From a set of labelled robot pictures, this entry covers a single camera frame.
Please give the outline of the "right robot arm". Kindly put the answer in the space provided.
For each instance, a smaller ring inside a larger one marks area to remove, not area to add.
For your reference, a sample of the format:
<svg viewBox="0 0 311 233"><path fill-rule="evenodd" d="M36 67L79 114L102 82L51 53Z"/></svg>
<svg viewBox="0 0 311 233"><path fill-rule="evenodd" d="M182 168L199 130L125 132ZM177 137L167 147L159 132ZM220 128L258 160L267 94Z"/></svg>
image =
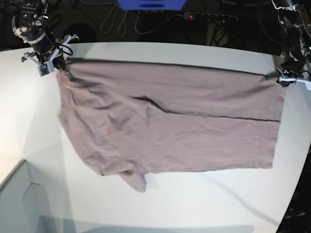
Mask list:
<svg viewBox="0 0 311 233"><path fill-rule="evenodd" d="M24 53L21 61L34 62L41 77L53 73L55 69L65 70L64 55L73 55L68 43L79 39L77 34L67 34L63 39L56 39L53 36L44 22L49 18L48 7L46 0L26 0L23 2L20 14L12 18L14 35L33 49L32 52Z"/></svg>

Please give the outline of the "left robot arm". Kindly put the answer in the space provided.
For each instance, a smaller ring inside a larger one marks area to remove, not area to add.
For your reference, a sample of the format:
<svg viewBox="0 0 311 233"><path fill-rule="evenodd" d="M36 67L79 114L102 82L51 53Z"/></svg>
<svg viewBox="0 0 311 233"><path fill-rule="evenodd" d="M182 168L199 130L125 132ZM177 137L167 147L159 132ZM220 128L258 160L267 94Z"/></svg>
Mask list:
<svg viewBox="0 0 311 233"><path fill-rule="evenodd" d="M281 28L285 32L282 63L277 83L287 86L303 83L311 89L311 2L273 0Z"/></svg>

